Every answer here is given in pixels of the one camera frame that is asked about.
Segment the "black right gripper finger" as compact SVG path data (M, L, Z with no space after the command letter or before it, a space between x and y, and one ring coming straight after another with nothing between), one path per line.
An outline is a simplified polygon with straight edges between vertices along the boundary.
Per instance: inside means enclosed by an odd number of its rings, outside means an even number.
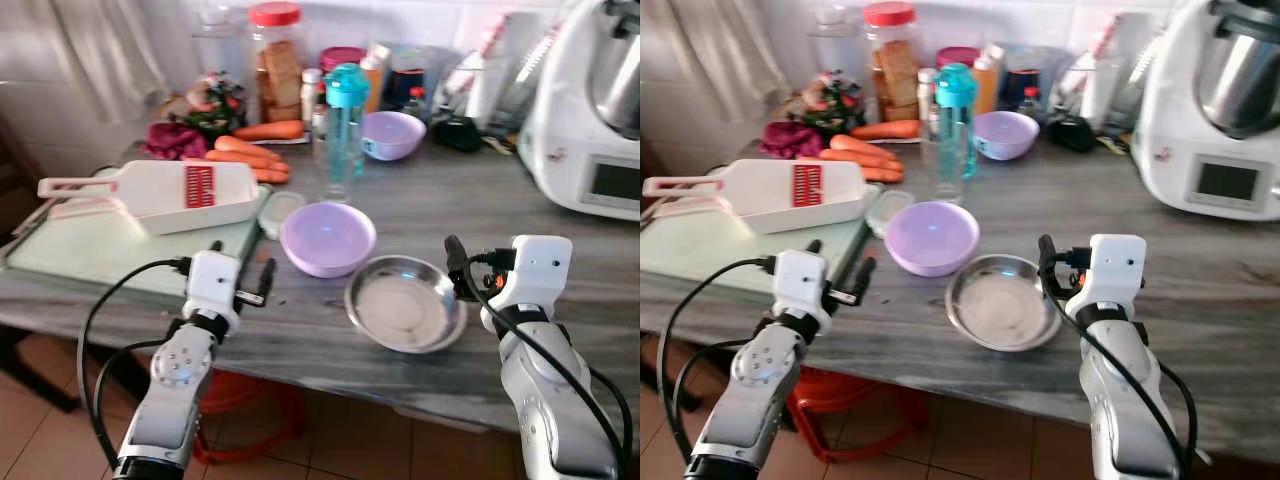
M1048 234L1041 234L1037 241L1039 248L1038 260L1038 273L1039 288L1051 300L1057 300L1060 297L1060 284L1057 280L1056 265L1059 262L1059 251L1055 247L1052 237Z
M454 297L460 301L472 301L474 288L468 279L470 261L462 242L457 236L448 236L444 238L444 247L448 278L453 283Z

